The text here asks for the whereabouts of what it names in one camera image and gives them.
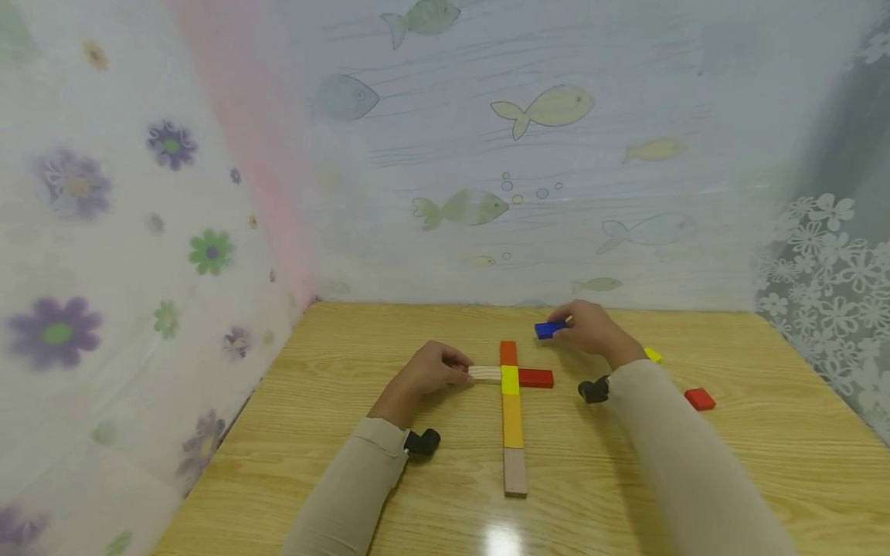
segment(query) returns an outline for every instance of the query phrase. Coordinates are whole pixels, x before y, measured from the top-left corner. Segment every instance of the white lace flower pattern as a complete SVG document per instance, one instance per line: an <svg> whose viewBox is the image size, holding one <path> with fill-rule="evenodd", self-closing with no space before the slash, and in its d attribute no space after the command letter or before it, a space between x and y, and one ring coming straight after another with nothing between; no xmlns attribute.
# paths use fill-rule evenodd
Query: white lace flower pattern
<svg viewBox="0 0 890 556"><path fill-rule="evenodd" d="M865 63L884 54L878 33ZM830 193L790 203L752 266L756 310L890 445L890 239L851 238L853 217L854 201Z"/></svg>

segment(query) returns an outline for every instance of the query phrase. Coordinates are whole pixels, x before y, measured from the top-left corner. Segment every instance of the pink fabric stripe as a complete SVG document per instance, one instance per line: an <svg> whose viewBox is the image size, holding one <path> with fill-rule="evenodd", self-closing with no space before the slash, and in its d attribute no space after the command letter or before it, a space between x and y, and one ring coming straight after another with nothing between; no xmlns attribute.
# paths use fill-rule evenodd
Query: pink fabric stripe
<svg viewBox="0 0 890 556"><path fill-rule="evenodd" d="M272 0L166 0L194 54L232 155L253 191L272 251L298 305L312 302L309 230L296 202L311 182L301 153L296 71Z"/></svg>

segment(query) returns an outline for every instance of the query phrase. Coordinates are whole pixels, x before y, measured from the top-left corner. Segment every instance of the red wooden block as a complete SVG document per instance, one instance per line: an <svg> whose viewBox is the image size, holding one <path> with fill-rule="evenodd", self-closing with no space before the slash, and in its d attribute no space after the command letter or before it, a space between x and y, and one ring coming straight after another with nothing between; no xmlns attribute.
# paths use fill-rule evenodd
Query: red wooden block
<svg viewBox="0 0 890 556"><path fill-rule="evenodd" d="M711 395L708 394L704 388L687 390L683 395L689 400L689 403L695 407L696 411L707 411L713 409L717 405L717 402L711 398Z"/></svg>
<svg viewBox="0 0 890 556"><path fill-rule="evenodd" d="M519 369L519 385L527 388L553 388L554 372L549 369Z"/></svg>
<svg viewBox="0 0 890 556"><path fill-rule="evenodd" d="M519 366L519 356L516 355L516 342L501 342L501 365Z"/></svg>

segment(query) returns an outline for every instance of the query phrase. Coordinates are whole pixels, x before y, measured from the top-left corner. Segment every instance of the left hand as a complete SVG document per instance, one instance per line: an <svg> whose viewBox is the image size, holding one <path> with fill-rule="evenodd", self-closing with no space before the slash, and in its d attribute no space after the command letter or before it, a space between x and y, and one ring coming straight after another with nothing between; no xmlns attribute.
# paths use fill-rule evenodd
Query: left hand
<svg viewBox="0 0 890 556"><path fill-rule="evenodd" d="M467 373L472 364L470 358L451 346L427 342L393 377L368 417L385 419L400 429L408 428L422 396L449 385L473 383Z"/></svg>

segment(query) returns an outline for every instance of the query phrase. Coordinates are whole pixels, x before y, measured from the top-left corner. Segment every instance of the forearm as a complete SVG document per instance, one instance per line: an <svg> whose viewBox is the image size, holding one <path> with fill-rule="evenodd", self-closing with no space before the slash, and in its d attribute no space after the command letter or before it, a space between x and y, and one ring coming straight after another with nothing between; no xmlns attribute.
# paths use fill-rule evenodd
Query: forearm
<svg viewBox="0 0 890 556"><path fill-rule="evenodd" d="M362 419L315 485L279 556L363 556L408 456L405 431Z"/></svg>
<svg viewBox="0 0 890 556"><path fill-rule="evenodd" d="M683 556L796 554L741 463L657 364L619 368L607 404L627 430Z"/></svg>

